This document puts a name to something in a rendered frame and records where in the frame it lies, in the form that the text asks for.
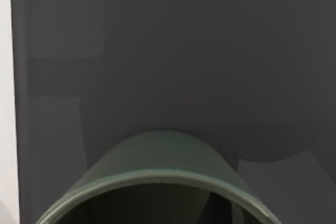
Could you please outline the dark green cup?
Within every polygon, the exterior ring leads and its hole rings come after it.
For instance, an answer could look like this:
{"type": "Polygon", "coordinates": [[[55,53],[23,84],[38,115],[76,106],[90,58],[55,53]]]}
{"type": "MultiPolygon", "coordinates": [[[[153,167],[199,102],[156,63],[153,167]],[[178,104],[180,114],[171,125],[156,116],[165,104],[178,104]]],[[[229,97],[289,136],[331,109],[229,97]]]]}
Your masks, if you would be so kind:
{"type": "Polygon", "coordinates": [[[36,224],[282,224],[209,145],[152,131],[108,151],[36,224]]]}

